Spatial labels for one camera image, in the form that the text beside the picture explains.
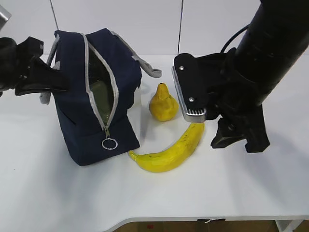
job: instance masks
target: yellow banana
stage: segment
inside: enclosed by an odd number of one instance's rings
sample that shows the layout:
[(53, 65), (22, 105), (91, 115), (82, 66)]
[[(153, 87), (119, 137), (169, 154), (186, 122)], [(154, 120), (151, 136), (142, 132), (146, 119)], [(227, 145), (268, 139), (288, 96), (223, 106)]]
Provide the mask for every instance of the yellow banana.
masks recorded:
[(142, 169), (147, 171), (160, 173), (172, 170), (181, 165), (194, 152), (204, 129), (204, 123), (191, 123), (181, 138), (170, 148), (159, 153), (145, 155), (129, 151), (129, 155)]

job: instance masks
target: gray strap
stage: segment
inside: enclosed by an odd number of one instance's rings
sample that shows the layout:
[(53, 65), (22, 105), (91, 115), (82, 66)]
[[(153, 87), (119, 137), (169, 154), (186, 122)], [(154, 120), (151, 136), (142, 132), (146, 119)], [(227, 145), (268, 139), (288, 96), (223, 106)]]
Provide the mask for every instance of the gray strap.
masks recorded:
[[(48, 56), (48, 59), (47, 59), (47, 62), (46, 64), (48, 66), (51, 66), (52, 62), (53, 62), (53, 59), (54, 59), (54, 56), (56, 54), (56, 50), (57, 50), (57, 46), (58, 46), (58, 42), (59, 42), (59, 35), (56, 36), (56, 39), (53, 43), (53, 46), (52, 46), (52, 49), (50, 50), (50, 53), (49, 53), (49, 56)], [(57, 70), (60, 70), (60, 62), (58, 62), (58, 64), (56, 63), (55, 66), (53, 67), (53, 69), (57, 69)], [(41, 93), (40, 94), (40, 101), (41, 101), (41, 104), (45, 104), (45, 105), (48, 105), (49, 102), (50, 102), (50, 97), (51, 97), (51, 93)]]
[(120, 35), (118, 35), (117, 33), (113, 32), (113, 31), (111, 31), (111, 33), (112, 33), (113, 35), (117, 36), (117, 37), (121, 40), (121, 42), (122, 42), (125, 46), (127, 46), (127, 48), (128, 48), (128, 49), (132, 52), (132, 54), (133, 54), (132, 58), (140, 63), (140, 67), (141, 67), (148, 75), (150, 75), (150, 76), (153, 77), (153, 78), (160, 78), (160, 77), (162, 76), (162, 70), (160, 70), (160, 69), (153, 69), (153, 68), (151, 67), (151, 65), (150, 65), (148, 62), (146, 62), (145, 60), (143, 60), (142, 58), (140, 58), (140, 57), (136, 54), (136, 52), (127, 44), (126, 41), (124, 41), (123, 38), (121, 38)]

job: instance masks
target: pear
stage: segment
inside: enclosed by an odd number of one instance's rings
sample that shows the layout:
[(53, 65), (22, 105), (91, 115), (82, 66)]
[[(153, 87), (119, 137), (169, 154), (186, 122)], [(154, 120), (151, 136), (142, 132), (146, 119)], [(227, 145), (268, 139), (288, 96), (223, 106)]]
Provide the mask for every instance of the pear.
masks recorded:
[(178, 108), (178, 103), (170, 95), (167, 85), (160, 83), (149, 104), (152, 116), (159, 121), (168, 121), (175, 117)]

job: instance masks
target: lunch bag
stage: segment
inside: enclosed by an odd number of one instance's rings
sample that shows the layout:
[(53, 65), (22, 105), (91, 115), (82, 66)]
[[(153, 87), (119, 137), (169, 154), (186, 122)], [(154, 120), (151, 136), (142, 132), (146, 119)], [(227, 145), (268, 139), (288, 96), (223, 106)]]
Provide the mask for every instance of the lunch bag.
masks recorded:
[[(89, 165), (140, 147), (142, 68), (153, 69), (116, 33), (108, 29), (84, 35), (57, 30), (47, 64), (70, 82), (54, 92), (61, 130), (72, 159)], [(49, 93), (41, 103), (48, 104)]]

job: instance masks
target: white table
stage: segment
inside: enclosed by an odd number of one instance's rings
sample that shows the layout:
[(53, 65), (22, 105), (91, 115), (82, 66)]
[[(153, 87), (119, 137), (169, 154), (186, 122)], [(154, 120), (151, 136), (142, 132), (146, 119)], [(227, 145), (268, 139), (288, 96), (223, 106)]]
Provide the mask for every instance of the white table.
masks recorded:
[[(143, 56), (163, 69), (143, 77), (146, 141), (168, 147), (188, 123), (152, 119), (147, 103), (159, 82), (176, 97), (173, 56)], [(37, 94), (0, 98), (0, 231), (103, 232), (132, 221), (309, 219), (309, 56), (304, 55), (264, 104), (271, 146), (247, 154), (245, 142), (211, 149), (216, 121), (179, 168), (154, 174), (127, 154), (79, 167), (69, 157), (55, 106)]]

